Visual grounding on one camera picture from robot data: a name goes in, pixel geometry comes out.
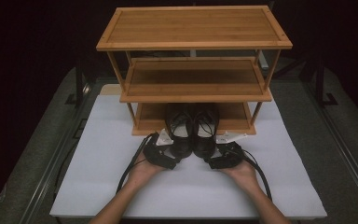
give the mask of white table surface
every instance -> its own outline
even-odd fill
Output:
[[[132,136],[132,121],[118,95],[99,95],[50,214],[93,217],[115,195],[117,184],[144,136]],[[251,111],[255,104],[250,104]],[[264,171],[273,202],[289,218],[326,217],[322,202],[284,127],[275,102],[264,103],[256,135],[238,144]],[[258,218],[233,181],[192,154],[155,176],[124,217]]]

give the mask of black cable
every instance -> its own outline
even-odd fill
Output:
[[[141,161],[136,162],[135,164],[133,164],[133,166],[132,166],[132,167],[134,167],[134,166],[138,165],[139,163],[141,163],[141,162],[143,162],[143,161],[146,161],[146,159],[143,159],[143,160],[141,160]]]
[[[127,177],[128,173],[130,172],[131,168],[134,166],[136,159],[138,158],[139,154],[141,154],[142,149],[144,149],[145,144],[147,143],[147,141],[149,140],[149,138],[151,136],[152,136],[152,134],[149,134],[144,139],[144,141],[142,141],[141,145],[136,150],[135,155],[133,155],[133,157],[132,157],[132,159],[130,161],[130,164],[127,166],[126,170],[124,171],[123,175],[120,178],[120,181],[118,182],[116,193],[118,193],[121,190],[121,188],[123,187],[124,180],[126,179],[126,177]]]
[[[246,152],[249,156],[251,156],[252,159],[254,160],[254,162],[258,165],[257,160],[256,160],[255,157],[252,155],[252,153],[246,151],[245,149],[243,149],[243,151]]]
[[[264,175],[263,171],[261,170],[261,168],[257,164],[257,162],[252,161],[251,159],[249,159],[245,155],[240,155],[240,154],[238,154],[238,153],[236,153],[234,151],[231,151],[230,149],[227,149],[227,152],[232,153],[232,154],[237,155],[237,156],[240,156],[243,160],[249,162],[257,170],[257,172],[260,174],[261,179],[263,180],[263,184],[264,184],[264,188],[266,189],[267,197],[272,201],[272,195],[271,195],[271,191],[269,189],[269,182],[267,181],[266,176]]]

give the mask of shelf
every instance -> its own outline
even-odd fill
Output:
[[[132,59],[122,103],[268,102],[254,57]]]
[[[133,135],[148,135],[159,132],[165,126],[166,104],[138,104]],[[251,113],[247,103],[217,104],[220,113],[217,134],[225,131],[234,133],[255,134],[255,126],[251,125]]]
[[[291,47],[267,6],[118,7],[97,50]]]

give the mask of top shelf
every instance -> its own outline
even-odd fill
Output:
[[[267,6],[118,7],[97,50],[291,47]]]

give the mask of pair of sandals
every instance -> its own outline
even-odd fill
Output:
[[[165,112],[165,124],[173,140],[171,154],[183,159],[192,152],[208,160],[216,148],[216,131],[219,111],[215,103],[169,103]]]

